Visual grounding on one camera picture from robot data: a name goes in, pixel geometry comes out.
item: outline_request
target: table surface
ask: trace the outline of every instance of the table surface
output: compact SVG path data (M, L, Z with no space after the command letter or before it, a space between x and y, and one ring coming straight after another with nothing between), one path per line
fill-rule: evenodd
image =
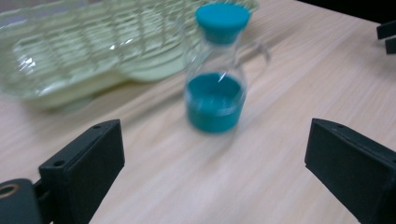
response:
M225 134L188 123L184 74L126 83L69 111L0 96L0 182L37 167L92 125L120 119L125 167L92 223L359 223L304 166L312 118L396 148L396 58L377 23L291 0L262 0L244 33L272 53L247 75L241 119ZM261 58L245 62L261 70Z

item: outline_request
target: teal bottle cap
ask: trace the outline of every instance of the teal bottle cap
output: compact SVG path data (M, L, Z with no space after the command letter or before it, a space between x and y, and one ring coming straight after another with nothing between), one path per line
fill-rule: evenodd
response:
M206 40L221 45L232 44L247 27L250 12L233 3L215 3L199 7L195 19Z

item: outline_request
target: wooden table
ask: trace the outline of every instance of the wooden table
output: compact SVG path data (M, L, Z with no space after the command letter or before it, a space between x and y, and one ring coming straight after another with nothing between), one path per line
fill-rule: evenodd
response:
M237 127L210 135L185 116L184 75L127 83L73 111L0 96L0 182L37 167L93 124L120 119L125 167L92 223L359 223L304 167L312 118L396 148L396 58L377 23L290 0L262 0L244 34L271 48L248 76ZM249 74L261 59L246 62Z

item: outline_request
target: teal liquid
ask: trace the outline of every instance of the teal liquid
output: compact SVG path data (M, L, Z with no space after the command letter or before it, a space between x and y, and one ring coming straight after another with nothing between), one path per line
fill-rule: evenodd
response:
M230 76L202 74L186 86L187 116L193 126L208 133L223 133L238 122L245 89Z

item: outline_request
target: bottle handle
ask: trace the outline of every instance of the bottle handle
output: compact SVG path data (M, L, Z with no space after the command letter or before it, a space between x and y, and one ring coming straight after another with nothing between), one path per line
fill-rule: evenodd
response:
M255 56L257 56L258 54L261 55L262 59L264 60L262 69L257 74L254 75L253 81L268 69L269 64L271 62L271 53L269 48L261 41L256 40L244 44L239 48L238 51L239 51L238 54L240 55L239 56L240 63L245 63L250 59L254 58Z

